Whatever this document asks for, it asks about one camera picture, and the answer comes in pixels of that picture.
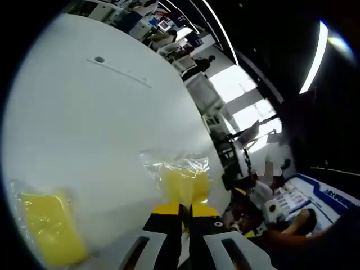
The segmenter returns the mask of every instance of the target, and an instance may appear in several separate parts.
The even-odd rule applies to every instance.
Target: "white table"
[[[6,108],[2,147],[5,184],[70,189],[80,231],[96,248],[141,228],[160,202],[138,158],[145,149],[208,156],[215,178],[209,204],[222,213],[230,201],[177,71],[135,39],[85,17],[61,15],[29,51]]]

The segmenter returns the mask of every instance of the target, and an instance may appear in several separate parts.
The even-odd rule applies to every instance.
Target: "person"
[[[199,72],[205,72],[211,65],[211,63],[215,60],[215,56],[210,55],[209,58],[204,59],[195,59],[196,66],[192,69],[188,70],[183,76],[182,80],[185,82],[190,79],[190,77],[196,75]]]
[[[181,49],[178,52],[175,52],[173,55],[174,60],[178,60],[184,56],[190,55],[191,52],[194,51],[194,47],[193,46],[186,46],[183,49]]]
[[[132,11],[125,15],[116,25],[115,28],[129,34],[137,23],[145,16],[153,13],[158,8],[159,0],[148,0],[143,5],[135,5]]]
[[[159,48],[174,43],[177,36],[178,33],[176,30],[169,30],[165,34],[155,34],[150,37],[150,40],[152,41],[150,43],[150,48],[156,52]]]
[[[353,206],[329,228],[311,236],[294,233],[311,213],[297,217],[295,227],[278,231],[268,229],[251,241],[266,251],[278,269],[352,269],[358,264],[360,208]]]

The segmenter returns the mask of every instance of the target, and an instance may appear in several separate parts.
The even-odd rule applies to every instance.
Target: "ceiling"
[[[227,38],[203,0],[163,1],[173,2],[193,23],[215,33],[223,52],[235,61]],[[276,1],[206,1],[235,51],[250,59],[284,100],[296,97],[316,54],[322,17],[292,2],[285,6]],[[239,61],[250,76],[256,76],[241,59]]]

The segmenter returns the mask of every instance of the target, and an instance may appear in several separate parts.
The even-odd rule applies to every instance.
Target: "plastic bag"
[[[11,193],[25,241],[47,269],[73,265],[88,257],[65,191],[45,194],[13,181]]]
[[[141,159],[167,200],[190,208],[191,204],[207,199],[210,193],[207,157],[146,151]]]

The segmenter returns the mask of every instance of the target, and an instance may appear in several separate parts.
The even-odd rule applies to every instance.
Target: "wall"
[[[210,68],[208,68],[205,72],[209,78],[234,65],[234,63],[230,61],[230,59],[225,56],[222,51],[214,46],[210,46],[209,48],[197,53],[193,56],[193,58],[208,58],[210,55],[214,55],[216,59],[211,63]]]
[[[191,56],[196,55],[197,53],[200,53],[201,51],[209,48],[210,46],[212,46],[215,43],[215,40],[213,38],[213,36],[207,32],[201,32],[199,34],[199,37],[202,39],[202,42],[204,42],[202,45],[198,46],[197,48],[195,48],[194,51],[191,52]]]

